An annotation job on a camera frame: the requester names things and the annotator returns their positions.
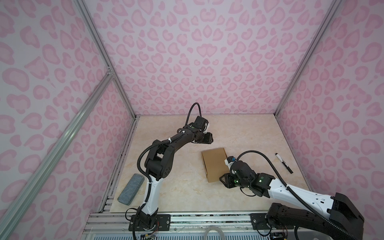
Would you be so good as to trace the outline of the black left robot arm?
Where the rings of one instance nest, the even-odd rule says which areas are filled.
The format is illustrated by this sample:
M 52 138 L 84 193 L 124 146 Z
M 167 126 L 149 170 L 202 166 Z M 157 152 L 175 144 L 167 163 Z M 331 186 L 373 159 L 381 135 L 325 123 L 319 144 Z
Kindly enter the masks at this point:
M 146 193 L 138 208 L 135 221 L 145 229 L 152 229 L 159 209 L 159 196 L 163 180 L 170 174 L 175 153 L 189 143 L 211 144 L 209 121 L 201 116 L 178 129 L 177 134 L 163 141 L 155 140 L 137 161 L 139 172 L 147 178 Z

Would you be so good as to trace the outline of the brown cardboard paper box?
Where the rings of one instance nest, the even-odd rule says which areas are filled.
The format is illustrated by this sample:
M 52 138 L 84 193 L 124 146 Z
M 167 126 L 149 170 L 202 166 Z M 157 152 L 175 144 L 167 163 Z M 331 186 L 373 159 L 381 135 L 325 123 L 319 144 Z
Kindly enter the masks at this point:
M 225 164 L 227 153 L 224 148 L 216 148 L 202 151 L 202 159 L 209 183 L 219 181 L 224 174 L 229 173 L 229 168 Z

